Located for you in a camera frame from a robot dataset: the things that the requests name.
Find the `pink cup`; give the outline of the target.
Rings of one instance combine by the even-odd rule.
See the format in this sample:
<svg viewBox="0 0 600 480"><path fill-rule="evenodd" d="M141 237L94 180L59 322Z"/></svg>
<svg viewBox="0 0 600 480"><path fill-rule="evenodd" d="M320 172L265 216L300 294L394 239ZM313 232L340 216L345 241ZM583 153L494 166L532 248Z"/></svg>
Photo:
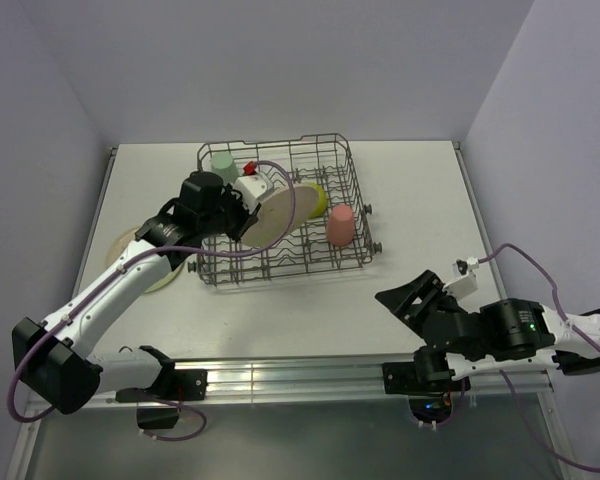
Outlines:
<svg viewBox="0 0 600 480"><path fill-rule="evenodd" d="M326 226L327 241L337 247L349 245L355 233L355 218L352 208L346 204L336 205Z"/></svg>

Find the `pale green cup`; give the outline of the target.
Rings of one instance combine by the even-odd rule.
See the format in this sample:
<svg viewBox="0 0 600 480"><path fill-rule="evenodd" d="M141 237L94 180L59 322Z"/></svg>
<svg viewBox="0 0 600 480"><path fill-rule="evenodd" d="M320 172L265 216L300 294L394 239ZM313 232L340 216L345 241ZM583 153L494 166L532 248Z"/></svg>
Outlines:
<svg viewBox="0 0 600 480"><path fill-rule="evenodd" d="M233 184L240 176L233 156L229 152L217 152L210 159L211 171L225 183Z"/></svg>

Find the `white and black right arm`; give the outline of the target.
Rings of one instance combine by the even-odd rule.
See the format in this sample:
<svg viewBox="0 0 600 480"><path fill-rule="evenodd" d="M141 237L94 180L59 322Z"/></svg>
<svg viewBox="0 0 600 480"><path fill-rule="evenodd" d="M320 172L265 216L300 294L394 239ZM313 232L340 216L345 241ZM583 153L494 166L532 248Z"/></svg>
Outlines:
<svg viewBox="0 0 600 480"><path fill-rule="evenodd" d="M383 364L386 393L460 392L470 389L470 377L501 370L600 371L600 309L562 318L538 302L508 298L469 312L459 302L476 289L471 270L456 272L449 282L426 270L376 293L376 300L424 343L411 360Z"/></svg>

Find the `large pink green plate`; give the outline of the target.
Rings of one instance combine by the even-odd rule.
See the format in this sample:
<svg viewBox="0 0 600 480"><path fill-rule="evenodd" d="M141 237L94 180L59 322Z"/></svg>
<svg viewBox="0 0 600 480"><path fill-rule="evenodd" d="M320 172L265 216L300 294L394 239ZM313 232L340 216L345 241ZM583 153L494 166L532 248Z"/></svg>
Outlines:
<svg viewBox="0 0 600 480"><path fill-rule="evenodd" d="M243 236L243 245L263 248L281 236L298 229L314 210L318 195L306 183L295 184L295 210L291 213L292 199L289 187L277 188L260 205L258 222Z"/></svg>

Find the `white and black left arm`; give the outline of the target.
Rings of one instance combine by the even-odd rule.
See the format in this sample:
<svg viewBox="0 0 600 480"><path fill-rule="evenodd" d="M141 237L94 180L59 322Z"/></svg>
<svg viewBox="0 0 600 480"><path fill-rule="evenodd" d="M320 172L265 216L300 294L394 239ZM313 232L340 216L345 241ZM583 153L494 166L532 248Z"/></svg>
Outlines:
<svg viewBox="0 0 600 480"><path fill-rule="evenodd" d="M138 389L163 399L175 386L175 362L151 346L95 357L113 323L145 291L199 252L204 239L234 241L257 221L258 201L212 172L195 171L177 197L136 231L135 238L98 279L64 307L12 331L15 382L23 382L62 414L95 394Z"/></svg>

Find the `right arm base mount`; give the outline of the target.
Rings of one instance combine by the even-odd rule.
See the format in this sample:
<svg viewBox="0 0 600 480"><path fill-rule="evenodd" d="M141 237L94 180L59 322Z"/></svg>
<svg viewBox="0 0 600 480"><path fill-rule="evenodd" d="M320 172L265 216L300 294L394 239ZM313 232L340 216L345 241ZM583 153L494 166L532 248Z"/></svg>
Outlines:
<svg viewBox="0 0 600 480"><path fill-rule="evenodd" d="M441 380L421 379L413 361L385 362L381 370L384 393L406 397L413 422L420 429L437 431L449 424L471 389L468 379L452 380L447 374Z"/></svg>

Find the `lime green bowl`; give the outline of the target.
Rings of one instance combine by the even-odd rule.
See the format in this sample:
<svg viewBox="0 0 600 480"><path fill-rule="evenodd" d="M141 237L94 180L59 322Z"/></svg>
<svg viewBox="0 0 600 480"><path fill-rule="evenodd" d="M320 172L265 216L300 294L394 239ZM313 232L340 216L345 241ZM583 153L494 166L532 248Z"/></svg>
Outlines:
<svg viewBox="0 0 600 480"><path fill-rule="evenodd" d="M317 218L324 214L327 209L327 196L325 190L317 183L309 182L308 185L316 192L318 195L318 200L316 206L312 213L310 214L310 218Z"/></svg>

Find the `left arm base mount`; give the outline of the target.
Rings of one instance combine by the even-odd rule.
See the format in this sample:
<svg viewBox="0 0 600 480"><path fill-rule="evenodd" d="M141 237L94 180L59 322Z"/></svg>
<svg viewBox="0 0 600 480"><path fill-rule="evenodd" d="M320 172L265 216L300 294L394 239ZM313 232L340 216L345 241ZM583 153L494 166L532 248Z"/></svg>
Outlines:
<svg viewBox="0 0 600 480"><path fill-rule="evenodd" d="M208 371L199 368L175 369L166 381L154 389L138 390L127 388L115 393L115 402L137 404L136 423L138 428L158 438L162 431L172 430L186 414L193 414L199 420L198 428L191 433L199 436L206 428L206 415L198 408L186 403L202 401L206 397Z"/></svg>

